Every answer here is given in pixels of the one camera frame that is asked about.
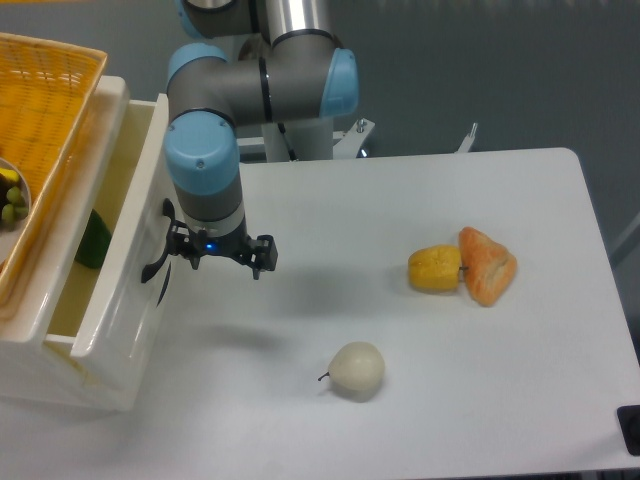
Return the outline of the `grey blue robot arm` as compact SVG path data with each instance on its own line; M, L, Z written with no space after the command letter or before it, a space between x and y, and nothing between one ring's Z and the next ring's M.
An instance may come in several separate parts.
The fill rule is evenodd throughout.
M274 239L247 232L236 131L352 113L355 56L336 43L324 1L180 1L176 9L193 42L168 66L163 150L176 199L162 207L170 221L163 256L272 271Z

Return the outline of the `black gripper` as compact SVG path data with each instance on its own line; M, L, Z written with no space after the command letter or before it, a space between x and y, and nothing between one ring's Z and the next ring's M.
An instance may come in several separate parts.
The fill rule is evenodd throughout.
M174 223L167 232L168 254L189 261L198 270L203 256L220 256L247 266L254 280L263 272L273 272L278 261L274 237L259 235L251 238L245 223L223 236L208 236L203 229L193 230L185 223Z

